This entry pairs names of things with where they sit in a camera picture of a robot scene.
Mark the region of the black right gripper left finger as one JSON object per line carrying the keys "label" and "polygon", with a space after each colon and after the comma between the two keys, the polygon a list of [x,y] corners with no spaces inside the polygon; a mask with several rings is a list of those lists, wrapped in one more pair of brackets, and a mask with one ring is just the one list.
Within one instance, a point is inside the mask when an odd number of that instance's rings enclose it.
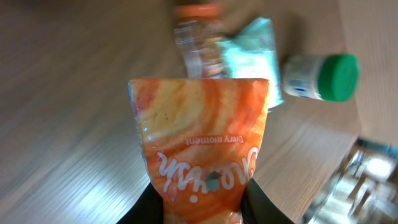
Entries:
{"label": "black right gripper left finger", "polygon": [[133,207],[117,224],[163,224],[162,197],[152,184],[148,184]]}

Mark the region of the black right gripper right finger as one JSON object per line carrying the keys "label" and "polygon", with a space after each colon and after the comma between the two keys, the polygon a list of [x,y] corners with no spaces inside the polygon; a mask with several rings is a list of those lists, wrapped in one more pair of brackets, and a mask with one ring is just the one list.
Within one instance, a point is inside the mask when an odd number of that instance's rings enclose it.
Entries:
{"label": "black right gripper right finger", "polygon": [[272,203],[254,179],[244,189],[241,213],[244,224],[294,224]]}

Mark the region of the orange small box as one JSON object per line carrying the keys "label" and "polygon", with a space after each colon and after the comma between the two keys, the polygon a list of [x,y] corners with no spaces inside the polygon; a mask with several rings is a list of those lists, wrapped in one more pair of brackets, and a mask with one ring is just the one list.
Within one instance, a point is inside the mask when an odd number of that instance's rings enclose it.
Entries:
{"label": "orange small box", "polygon": [[263,78],[137,78],[128,84],[164,223],[242,223],[268,113]]}

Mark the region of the green lid jar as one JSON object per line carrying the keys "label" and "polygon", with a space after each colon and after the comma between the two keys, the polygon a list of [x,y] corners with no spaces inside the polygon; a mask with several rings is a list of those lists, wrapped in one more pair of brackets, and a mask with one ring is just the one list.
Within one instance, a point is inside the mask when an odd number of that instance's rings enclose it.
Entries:
{"label": "green lid jar", "polygon": [[292,96],[345,102],[356,91],[359,72],[352,54],[295,55],[282,69],[282,87]]}

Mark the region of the mint green wipes packet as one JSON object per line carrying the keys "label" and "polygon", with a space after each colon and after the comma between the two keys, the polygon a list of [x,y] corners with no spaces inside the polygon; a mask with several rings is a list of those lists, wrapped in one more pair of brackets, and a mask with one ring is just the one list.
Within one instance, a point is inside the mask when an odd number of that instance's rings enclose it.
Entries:
{"label": "mint green wipes packet", "polygon": [[258,17],[238,35],[218,43],[228,78],[263,78],[269,80],[269,108],[284,100],[272,21]]}

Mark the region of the red chocolate bar wrapper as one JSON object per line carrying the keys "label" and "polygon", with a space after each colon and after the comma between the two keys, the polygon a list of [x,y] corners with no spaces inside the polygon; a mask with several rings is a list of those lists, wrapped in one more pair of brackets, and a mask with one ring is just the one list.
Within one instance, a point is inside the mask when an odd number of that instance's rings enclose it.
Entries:
{"label": "red chocolate bar wrapper", "polygon": [[224,39],[217,3],[187,4],[175,8],[175,43],[182,53],[188,78],[226,75],[219,43]]}

